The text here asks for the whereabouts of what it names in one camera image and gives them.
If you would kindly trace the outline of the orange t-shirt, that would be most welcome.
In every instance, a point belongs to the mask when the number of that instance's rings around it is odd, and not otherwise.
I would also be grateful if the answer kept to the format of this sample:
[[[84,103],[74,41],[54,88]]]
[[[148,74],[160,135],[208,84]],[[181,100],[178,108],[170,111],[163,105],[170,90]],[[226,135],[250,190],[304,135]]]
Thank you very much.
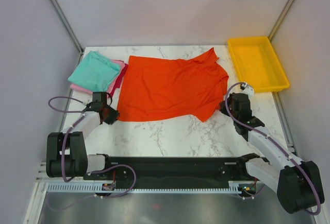
[[[189,59],[130,56],[120,90],[122,122],[151,122],[185,115],[207,121],[220,107],[229,75],[211,48]]]

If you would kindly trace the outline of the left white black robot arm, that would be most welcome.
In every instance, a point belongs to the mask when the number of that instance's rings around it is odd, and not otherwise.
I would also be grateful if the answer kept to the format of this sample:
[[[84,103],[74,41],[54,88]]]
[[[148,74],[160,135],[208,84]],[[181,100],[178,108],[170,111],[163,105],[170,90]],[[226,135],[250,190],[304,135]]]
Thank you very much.
[[[47,137],[46,174],[50,178],[61,177],[69,182],[75,177],[95,172],[101,179],[109,179],[113,167],[106,162],[106,155],[87,155],[85,139],[101,124],[112,125],[120,116],[119,111],[110,106],[112,96],[107,92],[92,93],[92,101],[80,111],[60,110],[52,106],[52,97],[48,101],[51,109],[66,113],[79,114],[79,118],[60,132],[52,132]]]

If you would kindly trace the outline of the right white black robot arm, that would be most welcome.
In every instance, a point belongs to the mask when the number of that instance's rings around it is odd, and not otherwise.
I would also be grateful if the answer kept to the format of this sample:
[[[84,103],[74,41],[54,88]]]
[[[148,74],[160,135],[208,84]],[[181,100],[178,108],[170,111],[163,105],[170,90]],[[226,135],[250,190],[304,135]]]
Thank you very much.
[[[246,156],[236,166],[237,176],[261,180],[276,193],[287,213],[306,211],[319,215],[325,198],[316,163],[305,162],[275,140],[265,124],[252,115],[248,94],[227,93],[220,111],[233,120],[235,131],[266,158],[264,161],[257,155]]]

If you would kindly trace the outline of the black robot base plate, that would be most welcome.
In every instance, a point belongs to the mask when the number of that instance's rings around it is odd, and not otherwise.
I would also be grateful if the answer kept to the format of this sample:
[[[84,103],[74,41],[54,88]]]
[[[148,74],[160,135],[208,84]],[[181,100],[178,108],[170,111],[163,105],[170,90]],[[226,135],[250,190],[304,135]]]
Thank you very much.
[[[108,172],[84,175],[85,180],[115,180],[124,188],[227,186],[230,181],[254,181],[246,169],[255,153],[241,157],[106,157]]]

